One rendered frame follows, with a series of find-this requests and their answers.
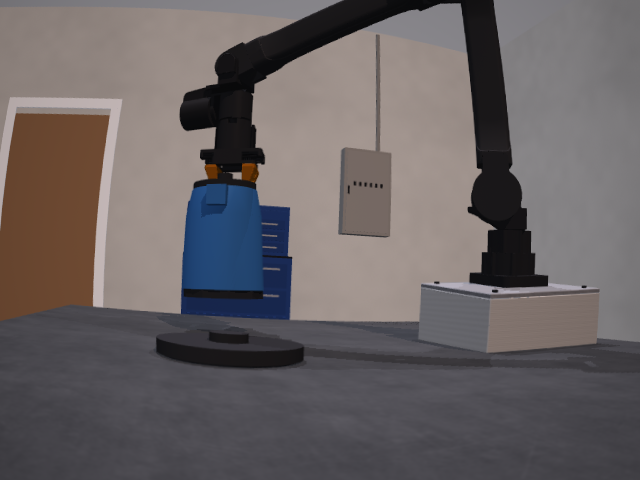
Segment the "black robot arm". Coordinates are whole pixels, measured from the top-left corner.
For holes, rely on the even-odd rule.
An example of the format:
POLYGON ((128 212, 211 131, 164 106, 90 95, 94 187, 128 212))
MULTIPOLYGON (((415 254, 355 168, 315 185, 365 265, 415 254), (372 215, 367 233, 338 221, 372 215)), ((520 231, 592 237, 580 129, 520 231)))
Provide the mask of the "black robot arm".
MULTIPOLYGON (((451 3, 461 0, 342 0, 275 32, 246 44, 241 42, 217 58, 218 84, 184 95, 179 113, 181 125, 186 131, 216 127, 217 149, 216 125, 223 119, 230 123, 236 123, 237 118, 252 121, 252 93, 255 84, 267 75, 315 49, 397 14, 451 3)), ((488 230, 482 273, 470 273, 469 283, 501 288, 546 287, 548 275, 535 274, 531 231, 525 231, 527 208, 521 208, 521 186, 509 171, 512 152, 494 0, 462 0, 461 9, 477 169, 482 169, 471 193, 468 211, 472 213, 468 213, 476 213, 473 215, 497 229, 488 230)))

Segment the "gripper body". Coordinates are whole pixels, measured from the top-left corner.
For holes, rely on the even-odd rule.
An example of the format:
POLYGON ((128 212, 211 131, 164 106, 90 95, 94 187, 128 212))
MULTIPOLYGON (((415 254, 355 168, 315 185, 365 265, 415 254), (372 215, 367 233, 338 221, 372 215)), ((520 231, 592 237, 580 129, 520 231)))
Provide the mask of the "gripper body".
POLYGON ((242 164, 253 163, 257 169, 257 164, 264 165, 262 148, 250 148, 251 125, 252 121, 241 118, 237 118, 236 123, 230 123, 229 119, 221 120, 218 123, 217 149, 200 150, 201 160, 205 160, 206 165, 217 165, 224 173, 242 172, 242 164))

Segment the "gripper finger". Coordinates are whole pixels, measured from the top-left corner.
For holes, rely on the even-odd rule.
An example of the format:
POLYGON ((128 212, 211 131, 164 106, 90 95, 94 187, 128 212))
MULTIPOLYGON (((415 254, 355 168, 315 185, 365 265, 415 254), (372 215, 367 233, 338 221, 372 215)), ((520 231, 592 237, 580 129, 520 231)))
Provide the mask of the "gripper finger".
POLYGON ((258 176, 259 176, 259 171, 256 167, 256 164, 253 164, 253 163, 242 164, 242 179, 255 183, 258 176))
POLYGON ((208 179, 217 178, 218 173, 223 173, 217 165, 205 165, 208 179))

